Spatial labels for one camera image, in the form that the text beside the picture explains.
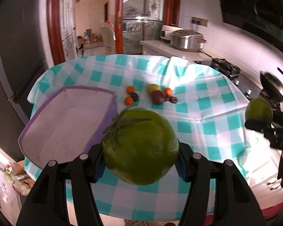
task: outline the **purple fruit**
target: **purple fruit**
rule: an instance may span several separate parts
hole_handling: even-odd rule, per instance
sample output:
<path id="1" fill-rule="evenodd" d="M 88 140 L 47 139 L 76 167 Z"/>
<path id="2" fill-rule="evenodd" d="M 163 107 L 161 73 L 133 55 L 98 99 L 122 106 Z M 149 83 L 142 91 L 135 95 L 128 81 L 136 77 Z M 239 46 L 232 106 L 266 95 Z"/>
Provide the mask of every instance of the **purple fruit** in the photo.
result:
<path id="1" fill-rule="evenodd" d="M 151 99 L 154 104 L 161 105 L 166 99 L 166 94 L 161 90 L 155 90 L 151 93 Z"/>

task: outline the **teal and white tablecloth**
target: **teal and white tablecloth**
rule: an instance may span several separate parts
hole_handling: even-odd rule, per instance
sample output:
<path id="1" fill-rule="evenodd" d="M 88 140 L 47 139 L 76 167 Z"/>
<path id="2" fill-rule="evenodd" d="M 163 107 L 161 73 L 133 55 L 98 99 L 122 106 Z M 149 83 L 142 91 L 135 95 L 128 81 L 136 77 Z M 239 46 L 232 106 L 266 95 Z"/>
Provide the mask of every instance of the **teal and white tablecloth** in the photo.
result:
<path id="1" fill-rule="evenodd" d="M 151 103 L 147 86 L 156 83 L 170 87 L 177 104 Z M 248 100 L 218 71 L 187 60 L 161 56 L 109 55 L 80 57 L 47 70 L 33 86 L 28 100 L 36 110 L 63 86 L 79 85 L 109 89 L 117 96 L 118 111 L 125 108 L 127 86 L 134 86 L 138 106 L 151 108 L 171 123 L 180 142 L 209 160 L 232 159 L 241 173 L 239 161 L 250 147 L 244 126 Z M 34 179 L 41 173 L 25 159 L 25 170 Z M 66 184 L 67 200 L 72 202 L 71 183 Z M 92 190 L 100 213 L 133 220 L 179 220 L 190 184 L 184 183 L 175 167 L 158 182 L 134 186 L 115 177 L 108 169 Z M 213 212 L 215 183 L 211 181 L 208 214 Z"/>

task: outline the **wall socket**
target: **wall socket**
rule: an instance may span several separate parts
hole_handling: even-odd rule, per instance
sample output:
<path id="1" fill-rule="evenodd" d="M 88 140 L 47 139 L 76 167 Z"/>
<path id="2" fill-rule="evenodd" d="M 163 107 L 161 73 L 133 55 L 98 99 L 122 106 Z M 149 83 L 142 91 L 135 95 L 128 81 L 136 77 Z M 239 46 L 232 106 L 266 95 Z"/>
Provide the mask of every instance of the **wall socket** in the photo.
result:
<path id="1" fill-rule="evenodd" d="M 200 19 L 200 18 L 196 18 L 196 17 L 192 17 L 191 23 L 196 24 L 196 25 L 202 25 L 202 26 L 205 26 L 205 27 L 208 26 L 208 20 L 207 19 Z"/>

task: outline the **glass door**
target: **glass door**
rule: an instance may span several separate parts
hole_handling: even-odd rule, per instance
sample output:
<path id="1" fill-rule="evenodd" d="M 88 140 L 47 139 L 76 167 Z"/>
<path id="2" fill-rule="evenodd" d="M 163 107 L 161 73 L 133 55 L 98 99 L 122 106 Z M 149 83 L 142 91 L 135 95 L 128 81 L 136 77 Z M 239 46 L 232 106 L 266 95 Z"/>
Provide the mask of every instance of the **glass door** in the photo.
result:
<path id="1" fill-rule="evenodd" d="M 165 0 L 122 0 L 122 53 L 141 54 L 141 40 L 159 40 Z"/>

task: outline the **rice cooker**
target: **rice cooker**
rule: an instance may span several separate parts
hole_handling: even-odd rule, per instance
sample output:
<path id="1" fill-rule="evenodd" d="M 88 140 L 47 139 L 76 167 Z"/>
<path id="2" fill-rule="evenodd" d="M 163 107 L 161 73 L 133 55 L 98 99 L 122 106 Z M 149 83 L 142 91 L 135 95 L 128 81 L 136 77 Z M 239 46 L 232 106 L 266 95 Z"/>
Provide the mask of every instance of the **rice cooker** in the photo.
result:
<path id="1" fill-rule="evenodd" d="M 206 40 L 203 34 L 193 30 L 178 30 L 171 33 L 171 46 L 186 52 L 199 52 Z"/>
<path id="2" fill-rule="evenodd" d="M 176 27 L 175 25 L 163 25 L 160 31 L 160 38 L 163 42 L 170 43 L 171 42 L 171 33 L 174 31 L 182 30 L 180 27 Z"/>

